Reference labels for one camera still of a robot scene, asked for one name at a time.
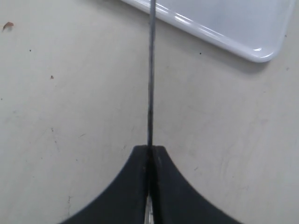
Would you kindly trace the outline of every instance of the white countertop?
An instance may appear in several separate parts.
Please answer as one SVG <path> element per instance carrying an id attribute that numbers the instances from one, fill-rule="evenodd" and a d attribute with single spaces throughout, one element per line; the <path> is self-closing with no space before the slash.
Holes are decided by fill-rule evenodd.
<path id="1" fill-rule="evenodd" d="M 296 224 L 299 6 L 254 64 L 157 23 L 154 143 L 246 224 Z M 54 224 L 146 143 L 148 15 L 115 0 L 3 0 L 0 223 Z"/>

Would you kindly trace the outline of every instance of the crumb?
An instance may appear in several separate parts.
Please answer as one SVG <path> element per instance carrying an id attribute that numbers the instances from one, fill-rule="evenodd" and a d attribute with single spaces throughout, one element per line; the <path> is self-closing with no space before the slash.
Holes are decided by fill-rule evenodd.
<path id="1" fill-rule="evenodd" d="M 3 26 L 2 30 L 5 30 L 6 28 L 11 28 L 11 27 L 13 27 L 13 26 L 14 26 L 14 24 L 13 24 L 12 22 L 7 22 L 7 23 Z"/>

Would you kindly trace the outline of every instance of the plastic tray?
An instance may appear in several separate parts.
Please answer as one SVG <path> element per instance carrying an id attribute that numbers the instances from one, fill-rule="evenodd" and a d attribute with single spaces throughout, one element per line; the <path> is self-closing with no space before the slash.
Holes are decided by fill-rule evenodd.
<path id="1" fill-rule="evenodd" d="M 149 12 L 150 0 L 123 0 Z M 281 49 L 295 0 L 159 0 L 157 17 L 254 62 Z"/>

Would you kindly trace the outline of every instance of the white tray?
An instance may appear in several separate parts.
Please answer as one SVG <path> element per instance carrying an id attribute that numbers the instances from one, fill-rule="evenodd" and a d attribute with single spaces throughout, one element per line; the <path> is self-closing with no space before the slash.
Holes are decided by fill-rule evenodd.
<path id="1" fill-rule="evenodd" d="M 123 0 L 149 12 L 150 0 Z M 254 62 L 280 50 L 295 0 L 158 0 L 157 17 Z"/>

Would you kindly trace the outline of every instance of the debris speck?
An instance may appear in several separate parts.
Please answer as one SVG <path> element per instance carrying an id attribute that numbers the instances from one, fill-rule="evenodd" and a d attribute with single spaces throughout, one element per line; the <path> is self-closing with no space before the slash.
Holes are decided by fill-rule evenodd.
<path id="1" fill-rule="evenodd" d="M 2 28 L 2 31 L 5 30 L 6 28 L 12 28 L 14 26 L 14 24 L 12 22 L 7 22 L 3 28 Z"/>

